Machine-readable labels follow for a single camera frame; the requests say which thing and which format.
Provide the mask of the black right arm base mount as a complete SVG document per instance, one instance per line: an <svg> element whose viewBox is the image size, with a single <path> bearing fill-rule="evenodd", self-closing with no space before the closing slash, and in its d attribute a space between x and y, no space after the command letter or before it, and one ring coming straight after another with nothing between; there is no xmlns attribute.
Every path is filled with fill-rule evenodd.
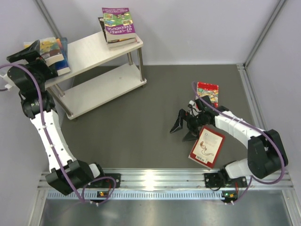
<svg viewBox="0 0 301 226"><path fill-rule="evenodd" d="M217 191L221 188L246 188L246 177L239 177L235 179L224 179L219 173L205 173L205 187Z"/></svg>

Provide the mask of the purple storey treehouse book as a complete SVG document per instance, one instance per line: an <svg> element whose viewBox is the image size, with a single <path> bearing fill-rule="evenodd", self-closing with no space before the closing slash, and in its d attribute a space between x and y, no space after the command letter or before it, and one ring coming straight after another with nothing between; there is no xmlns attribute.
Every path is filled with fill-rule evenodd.
<svg viewBox="0 0 301 226"><path fill-rule="evenodd" d="M129 8L102 8L102 12L108 42L136 38Z"/></svg>

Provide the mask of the light teal paperback book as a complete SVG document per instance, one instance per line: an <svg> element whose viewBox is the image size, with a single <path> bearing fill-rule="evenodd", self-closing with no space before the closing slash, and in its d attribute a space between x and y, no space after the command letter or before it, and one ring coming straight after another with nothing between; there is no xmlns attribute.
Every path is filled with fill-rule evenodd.
<svg viewBox="0 0 301 226"><path fill-rule="evenodd" d="M47 66L52 66L64 60L61 49L55 37L40 39L40 55Z"/></svg>

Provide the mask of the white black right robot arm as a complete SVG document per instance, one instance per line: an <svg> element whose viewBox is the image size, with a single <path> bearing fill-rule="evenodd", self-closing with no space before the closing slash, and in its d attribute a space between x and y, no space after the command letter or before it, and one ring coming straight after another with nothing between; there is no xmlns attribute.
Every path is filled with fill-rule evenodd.
<svg viewBox="0 0 301 226"><path fill-rule="evenodd" d="M200 129L212 125L233 136L247 149L245 159L223 166L219 175L222 185L232 186L237 178L246 176L264 184L263 179L278 170L281 171L279 179L284 176L288 159L280 134L276 130L257 128L236 117L228 108L215 107L209 96L190 101L187 110L180 109L170 133L181 130L184 123L188 129L184 141L198 140Z"/></svg>

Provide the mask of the red Edward Tulane book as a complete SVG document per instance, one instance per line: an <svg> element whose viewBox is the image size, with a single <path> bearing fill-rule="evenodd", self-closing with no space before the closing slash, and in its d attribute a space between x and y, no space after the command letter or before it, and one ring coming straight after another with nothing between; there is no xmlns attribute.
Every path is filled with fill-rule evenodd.
<svg viewBox="0 0 301 226"><path fill-rule="evenodd" d="M209 169L213 169L224 140L224 135L208 126L204 126L188 158Z"/></svg>

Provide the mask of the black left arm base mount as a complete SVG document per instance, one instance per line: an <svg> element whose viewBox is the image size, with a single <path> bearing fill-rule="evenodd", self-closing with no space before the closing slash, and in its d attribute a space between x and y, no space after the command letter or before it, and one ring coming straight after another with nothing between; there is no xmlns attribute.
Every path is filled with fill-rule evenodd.
<svg viewBox="0 0 301 226"><path fill-rule="evenodd" d="M116 181L116 188L120 188L121 174L120 173L106 173L106 177L111 177ZM110 178L102 179L91 183L87 188L113 188L114 182Z"/></svg>

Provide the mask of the black treehouse book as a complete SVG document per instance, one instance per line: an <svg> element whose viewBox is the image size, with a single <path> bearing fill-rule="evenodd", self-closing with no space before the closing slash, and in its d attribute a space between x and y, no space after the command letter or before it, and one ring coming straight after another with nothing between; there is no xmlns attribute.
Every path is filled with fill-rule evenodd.
<svg viewBox="0 0 301 226"><path fill-rule="evenodd" d="M98 18L98 22L99 22L100 27L101 27L101 30L102 30L102 32L103 32L105 41L106 41L107 44L109 44L109 42L108 42L108 40L107 40L107 36L106 36L105 24L104 24L104 19L103 19L103 17L99 17L99 18Z"/></svg>

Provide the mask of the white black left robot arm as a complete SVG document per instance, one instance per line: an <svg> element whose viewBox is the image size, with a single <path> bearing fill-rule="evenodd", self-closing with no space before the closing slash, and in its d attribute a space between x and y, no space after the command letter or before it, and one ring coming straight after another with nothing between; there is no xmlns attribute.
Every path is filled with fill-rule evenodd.
<svg viewBox="0 0 301 226"><path fill-rule="evenodd" d="M47 183L64 195L89 183L103 186L106 175L101 166L77 160L64 139L54 99L45 88L45 82L56 77L57 72L43 59L40 41L34 41L7 60L11 66L8 78L19 88L23 113L36 128L48 156Z"/></svg>

